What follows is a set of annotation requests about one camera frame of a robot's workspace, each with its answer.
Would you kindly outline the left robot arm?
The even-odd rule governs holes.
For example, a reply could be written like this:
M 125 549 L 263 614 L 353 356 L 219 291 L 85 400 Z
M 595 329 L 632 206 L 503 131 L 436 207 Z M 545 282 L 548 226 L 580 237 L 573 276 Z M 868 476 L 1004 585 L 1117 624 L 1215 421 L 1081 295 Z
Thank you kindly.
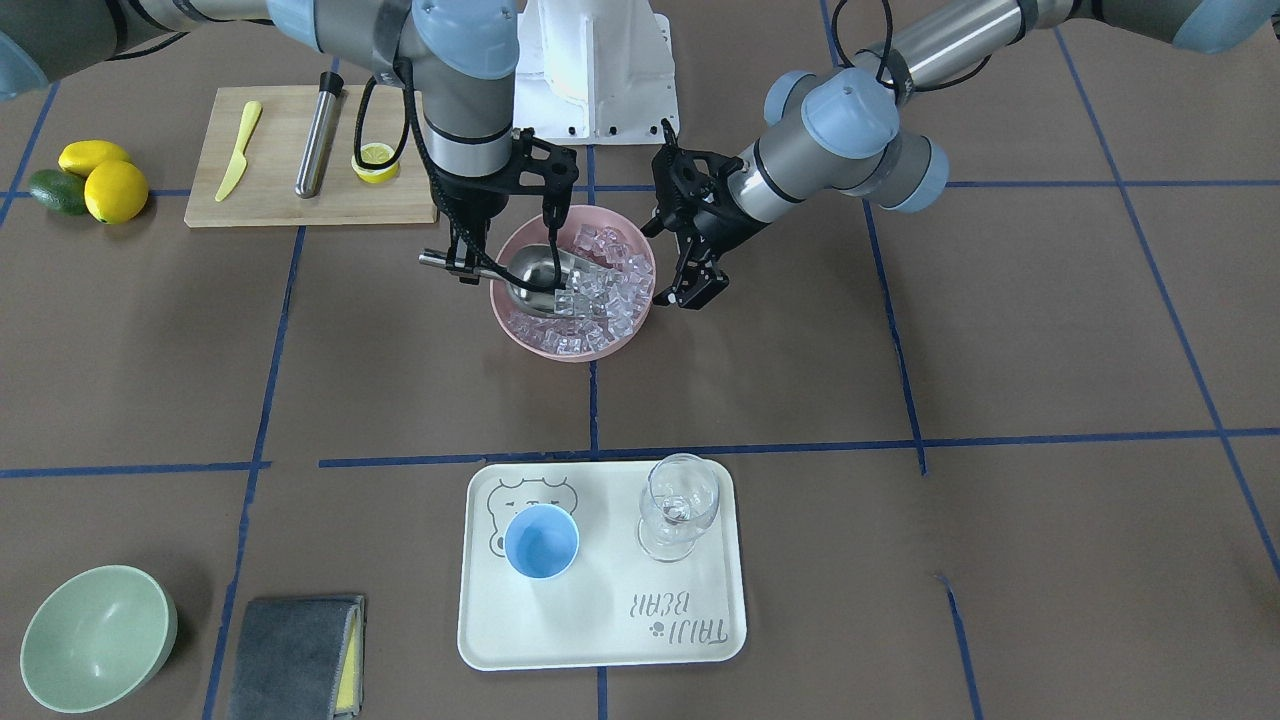
M 901 127 L 915 97 L 977 77 L 1028 35 L 1094 20 L 1180 50 L 1234 49 L 1277 14 L 1275 1 L 951 1 L 897 27 L 884 3 L 884 37 L 835 69 L 794 70 L 769 88 L 763 133 L 741 152 L 685 149 L 669 123 L 652 170 L 655 210 L 643 227 L 675 236 L 675 277 L 653 302 L 698 310 L 728 287 L 723 256 L 824 191 L 888 211 L 915 213 L 945 191 L 950 160 Z

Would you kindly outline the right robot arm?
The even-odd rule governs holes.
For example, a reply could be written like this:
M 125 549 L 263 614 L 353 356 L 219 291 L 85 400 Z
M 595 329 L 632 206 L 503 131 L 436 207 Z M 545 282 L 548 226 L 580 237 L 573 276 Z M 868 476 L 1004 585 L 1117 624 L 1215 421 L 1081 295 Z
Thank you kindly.
M 178 131 L 198 92 L 301 81 L 330 61 L 398 83 L 410 132 L 463 272 L 497 269 L 493 218 L 543 199 L 558 240 L 577 177 L 572 150 L 515 127 L 512 1 L 5 1 L 3 99 L 69 85 L 81 124 Z

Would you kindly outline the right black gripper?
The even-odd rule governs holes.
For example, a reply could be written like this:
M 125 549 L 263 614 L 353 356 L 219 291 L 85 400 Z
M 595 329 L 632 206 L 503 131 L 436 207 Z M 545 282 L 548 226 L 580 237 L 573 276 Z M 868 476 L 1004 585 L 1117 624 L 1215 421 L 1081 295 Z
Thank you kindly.
M 471 249 L 486 247 L 490 220 L 511 196 L 541 199 L 543 234 L 557 240 L 579 179 L 573 149 L 547 142 L 530 128 L 485 143 L 463 143 L 430 131 L 431 188 L 449 222 L 445 269 L 471 284 Z

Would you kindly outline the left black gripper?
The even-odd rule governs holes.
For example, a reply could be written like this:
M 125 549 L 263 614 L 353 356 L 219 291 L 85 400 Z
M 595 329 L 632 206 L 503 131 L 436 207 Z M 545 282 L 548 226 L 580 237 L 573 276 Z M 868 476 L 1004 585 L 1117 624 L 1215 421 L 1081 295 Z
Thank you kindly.
M 768 227 L 740 208 L 730 188 L 745 169 L 737 156 L 684 149 L 672 123 L 660 122 L 663 143 L 652 160 L 655 210 L 646 237 L 667 231 L 676 238 L 676 261 L 668 286 L 654 304 L 699 310 L 728 287 L 719 259 Z

